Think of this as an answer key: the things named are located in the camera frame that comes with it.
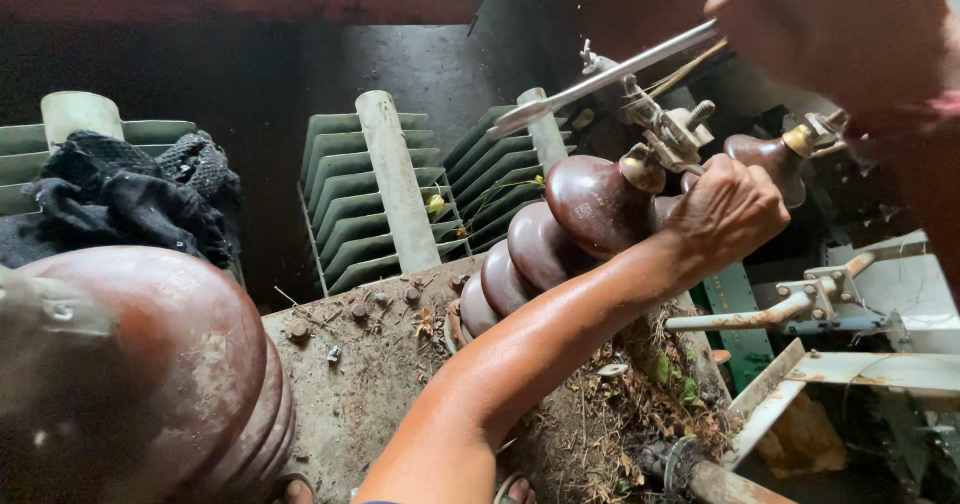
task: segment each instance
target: bolt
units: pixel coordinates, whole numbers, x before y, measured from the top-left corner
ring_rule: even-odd
[[[686,128],[690,131],[696,129],[701,123],[706,121],[716,109],[717,107],[713,101],[705,100],[698,104],[697,107],[693,109],[693,112],[690,113],[690,119],[686,121]]]
[[[306,320],[303,318],[294,318],[287,322],[286,326],[287,338],[290,340],[304,340],[310,336],[310,328],[306,324]]]
[[[354,320],[362,320],[367,317],[367,306],[362,301],[358,301],[350,306],[350,312],[350,317]]]
[[[419,300],[419,295],[420,291],[415,287],[407,287],[407,289],[403,290],[403,297],[406,298],[407,303],[410,305],[413,305]]]

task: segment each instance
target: white metal bar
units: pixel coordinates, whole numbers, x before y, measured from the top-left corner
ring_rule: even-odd
[[[516,99],[516,104],[526,104],[534,100],[546,99],[546,93],[543,88],[533,88],[523,92]],[[558,161],[567,157],[567,149],[564,147],[564,137],[560,135],[557,123],[552,116],[539,117],[532,120],[527,125],[527,132],[533,137],[534,149],[539,163],[543,166],[543,175],[550,171],[550,168]]]
[[[66,137],[78,129],[123,140],[123,123],[117,105],[96,93],[50,93],[40,101],[40,109],[43,132],[51,151],[55,144],[66,142]]]
[[[730,441],[733,447],[723,456],[724,466],[733,470],[743,461],[757,442],[770,429],[778,417],[806,385],[805,382],[788,382],[784,376],[804,357],[804,346],[798,338],[767,365],[729,405],[731,412],[743,416],[746,424]]]
[[[401,270],[414,273],[440,265],[394,99],[390,93],[366,92],[357,97],[356,108]]]
[[[791,316],[810,308],[813,299],[803,291],[795,292],[784,301],[777,303],[770,309],[750,313],[736,314],[704,314],[700,316],[680,316],[669,318],[666,329],[671,332],[681,331],[720,331],[720,330],[749,330],[767,328],[773,324],[783,322]]]
[[[960,356],[818,352],[804,356],[786,378],[799,382],[960,391]]]

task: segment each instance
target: bolt head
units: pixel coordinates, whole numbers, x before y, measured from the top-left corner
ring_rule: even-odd
[[[354,320],[362,320],[367,317],[367,306],[364,305],[363,302],[358,301],[350,306],[350,312],[350,317]]]
[[[407,303],[415,303],[420,298],[420,291],[416,287],[407,287],[403,290],[403,297],[407,300]]]
[[[287,322],[284,331],[286,331],[287,338],[290,340],[303,340],[310,336],[310,328],[303,318],[294,318]]]

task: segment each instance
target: white pipe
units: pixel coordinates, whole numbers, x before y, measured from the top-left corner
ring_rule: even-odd
[[[386,92],[366,92],[357,97],[356,108],[400,270],[414,273],[440,265],[394,98]]]
[[[53,152],[54,145],[66,142],[70,133],[87,129],[104,136],[123,140],[123,122],[117,105],[96,93],[57,92],[50,93],[40,101],[43,115],[43,132],[47,147]]]
[[[546,99],[546,93],[543,88],[533,88],[523,92],[516,99],[516,104],[526,104],[530,101]],[[536,159],[543,166],[543,174],[546,175],[553,167],[563,159],[567,158],[567,148],[564,147],[564,138],[560,136],[560,130],[557,128],[557,120],[553,116],[538,117],[527,125],[527,132],[530,133],[534,141],[536,150]]]
[[[669,318],[666,329],[670,332],[681,331],[721,331],[750,330],[767,328],[785,321],[794,314],[801,313],[813,306],[813,298],[798,291],[777,303],[770,309],[751,313],[705,314],[702,316],[681,316]]]

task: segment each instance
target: person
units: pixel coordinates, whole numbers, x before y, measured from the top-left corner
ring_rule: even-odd
[[[852,114],[853,152],[894,171],[946,277],[960,284],[950,235],[960,219],[947,213],[960,196],[960,93],[952,91],[960,35],[944,0],[708,0],[705,10],[737,54]],[[662,231],[540,295],[447,361],[354,502],[490,504],[495,450],[523,412],[626,324],[786,227],[762,168],[724,155],[704,167]],[[288,501],[309,502],[299,494]],[[519,504],[534,504],[535,494],[526,480],[509,492]]]

